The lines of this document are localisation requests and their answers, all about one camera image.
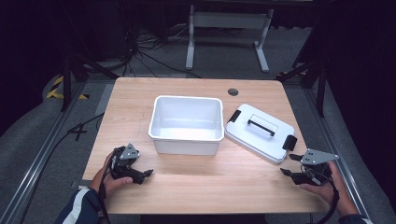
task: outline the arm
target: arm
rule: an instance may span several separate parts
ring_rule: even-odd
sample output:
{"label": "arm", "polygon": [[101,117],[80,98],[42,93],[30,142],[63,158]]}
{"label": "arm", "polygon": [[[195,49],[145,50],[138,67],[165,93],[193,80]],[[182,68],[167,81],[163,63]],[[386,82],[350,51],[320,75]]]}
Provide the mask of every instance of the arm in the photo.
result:
{"label": "arm", "polygon": [[[90,186],[88,188],[80,189],[73,194],[69,203],[56,219],[56,224],[98,223],[98,212],[101,210],[98,196],[99,186],[111,155],[112,153],[107,156],[104,166],[96,173]],[[124,177],[115,180],[111,175],[107,174],[104,180],[106,196],[111,195],[114,189],[129,183],[133,183],[131,177]]]}
{"label": "arm", "polygon": [[[347,187],[343,177],[341,177],[333,161],[329,161],[328,164],[330,169],[332,170],[332,181],[334,182],[334,185],[338,189],[338,192],[340,194],[340,200],[337,203],[337,212],[338,215],[340,216],[339,222],[343,224],[360,223],[356,221],[357,220],[362,221],[364,216],[359,214],[359,211],[356,208],[355,204],[350,200],[347,194]],[[300,185],[300,188],[319,195],[328,204],[332,203],[333,191],[332,191],[332,185],[330,185],[330,183],[326,183],[323,186],[312,186],[308,184],[302,184]]]}

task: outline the person's left hand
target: person's left hand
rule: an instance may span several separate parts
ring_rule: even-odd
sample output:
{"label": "person's left hand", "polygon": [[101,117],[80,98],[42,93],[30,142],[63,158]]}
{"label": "person's left hand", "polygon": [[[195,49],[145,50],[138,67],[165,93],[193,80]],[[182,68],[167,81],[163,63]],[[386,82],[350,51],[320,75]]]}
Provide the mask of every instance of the person's left hand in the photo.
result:
{"label": "person's left hand", "polygon": [[[99,186],[102,180],[103,172],[105,171],[107,162],[110,160],[112,154],[113,153],[111,152],[109,155],[107,155],[104,166],[98,171],[98,173],[96,173],[95,177],[93,178],[90,184],[90,188],[96,190],[96,192],[99,192]],[[114,179],[110,174],[107,174],[104,180],[106,196],[109,196],[114,189],[117,189],[121,186],[131,183],[133,183],[131,177]]]}

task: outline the person's right hand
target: person's right hand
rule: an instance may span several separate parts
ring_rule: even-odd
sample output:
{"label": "person's right hand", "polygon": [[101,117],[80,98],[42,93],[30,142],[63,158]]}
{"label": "person's right hand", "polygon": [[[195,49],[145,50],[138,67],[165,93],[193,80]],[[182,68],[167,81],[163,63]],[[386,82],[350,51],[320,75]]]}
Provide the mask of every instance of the person's right hand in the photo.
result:
{"label": "person's right hand", "polygon": [[[340,200],[337,204],[337,211],[339,216],[344,217],[346,215],[358,214],[358,209],[356,208],[355,204],[349,199],[346,184],[343,177],[341,177],[340,173],[338,172],[337,166],[333,161],[328,161],[328,164],[330,170],[332,171],[332,181],[335,187],[338,189],[340,195]],[[330,183],[326,183],[322,186],[301,184],[300,188],[315,193],[323,198],[326,203],[332,204],[333,190]]]}

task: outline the hand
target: hand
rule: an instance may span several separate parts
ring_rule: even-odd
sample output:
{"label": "hand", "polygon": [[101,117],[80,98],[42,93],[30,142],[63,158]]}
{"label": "hand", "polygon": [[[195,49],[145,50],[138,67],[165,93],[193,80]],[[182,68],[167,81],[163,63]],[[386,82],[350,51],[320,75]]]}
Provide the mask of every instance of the hand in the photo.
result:
{"label": "hand", "polygon": [[[358,214],[358,209],[347,194],[346,184],[343,177],[341,177],[340,173],[338,172],[337,166],[333,161],[328,161],[327,163],[329,164],[330,170],[332,171],[332,181],[334,182],[334,185],[340,194],[340,200],[337,204],[339,216],[344,217],[346,215]],[[328,204],[332,203],[333,191],[332,185],[330,183],[326,183],[322,186],[302,184],[300,185],[300,188],[319,195]]]}
{"label": "hand", "polygon": [[[99,186],[100,186],[100,182],[102,180],[103,172],[105,171],[106,165],[107,165],[108,161],[110,160],[112,154],[113,153],[110,153],[109,155],[107,155],[104,166],[98,171],[98,173],[96,173],[95,177],[93,178],[93,180],[90,184],[90,188],[96,190],[96,192],[99,192]],[[104,180],[104,184],[105,184],[105,188],[106,188],[106,196],[109,196],[114,189],[117,189],[121,186],[124,186],[126,184],[131,184],[131,183],[133,183],[133,180],[131,177],[123,177],[123,178],[119,178],[119,179],[114,179],[110,174],[107,174],[105,177],[105,180]]]}

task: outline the black handle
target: black handle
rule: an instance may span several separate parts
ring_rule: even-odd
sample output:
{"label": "black handle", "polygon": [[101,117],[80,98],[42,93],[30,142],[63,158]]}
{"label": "black handle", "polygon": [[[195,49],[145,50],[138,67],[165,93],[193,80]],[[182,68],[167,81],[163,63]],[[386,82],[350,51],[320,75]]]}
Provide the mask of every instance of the black handle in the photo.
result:
{"label": "black handle", "polygon": [[267,131],[268,133],[270,133],[271,134],[271,136],[274,136],[274,132],[273,131],[271,131],[271,130],[269,130],[269,129],[267,129],[267,128],[265,128],[264,126],[262,126],[262,125],[260,125],[260,124],[258,124],[258,123],[256,123],[256,122],[254,122],[253,120],[251,120],[251,119],[249,119],[248,121],[247,121],[247,124],[250,124],[250,123],[252,123],[252,124],[254,124],[254,125],[256,125],[257,127],[259,127],[259,128],[262,128],[262,129],[264,129],[265,131]]}

